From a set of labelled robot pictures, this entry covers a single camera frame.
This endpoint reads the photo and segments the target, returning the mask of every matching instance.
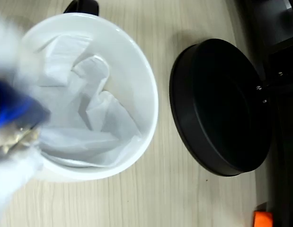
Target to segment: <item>black handle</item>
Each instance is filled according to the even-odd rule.
[[[89,13],[99,16],[99,5],[95,0],[73,0],[63,13]]]

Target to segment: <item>wooden surface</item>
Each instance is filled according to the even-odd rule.
[[[25,30],[60,14],[70,0],[0,0],[0,13]],[[266,168],[215,176],[182,144],[169,107],[169,74],[177,55],[206,38],[250,56],[232,0],[100,0],[100,15],[123,28],[150,61],[159,89],[154,139],[135,165],[85,183],[31,181],[16,193],[2,227],[250,227],[266,200]]]

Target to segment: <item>blue object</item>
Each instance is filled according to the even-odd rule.
[[[0,81],[0,128],[14,121],[20,128],[30,128],[48,117],[49,112],[36,100]]]

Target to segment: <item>round lid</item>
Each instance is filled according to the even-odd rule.
[[[237,175],[266,158],[271,127],[261,85],[244,54],[223,40],[206,40],[177,58],[173,117],[190,153],[212,172]]]

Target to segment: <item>crumpled plastic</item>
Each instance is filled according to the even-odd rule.
[[[52,113],[39,137],[46,158],[72,167],[111,167],[141,135],[119,101],[103,91],[109,65],[101,56],[84,55],[90,42],[75,35],[54,39],[41,51],[44,74],[29,90]]]

